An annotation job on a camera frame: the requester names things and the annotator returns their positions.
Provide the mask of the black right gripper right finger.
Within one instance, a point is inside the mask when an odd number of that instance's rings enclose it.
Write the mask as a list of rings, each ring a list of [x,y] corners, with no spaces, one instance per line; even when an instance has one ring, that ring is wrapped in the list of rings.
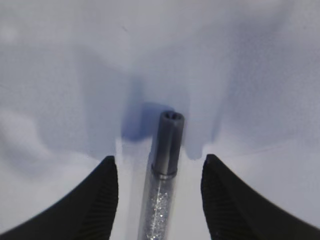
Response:
[[[216,155],[205,158],[202,208],[212,240],[318,240],[317,227],[276,206]]]

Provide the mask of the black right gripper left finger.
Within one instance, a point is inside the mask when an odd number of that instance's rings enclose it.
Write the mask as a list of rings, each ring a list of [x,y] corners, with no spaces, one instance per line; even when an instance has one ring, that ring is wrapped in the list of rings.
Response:
[[[101,163],[70,193],[28,221],[2,233],[2,240],[108,240],[118,207],[114,156]]]

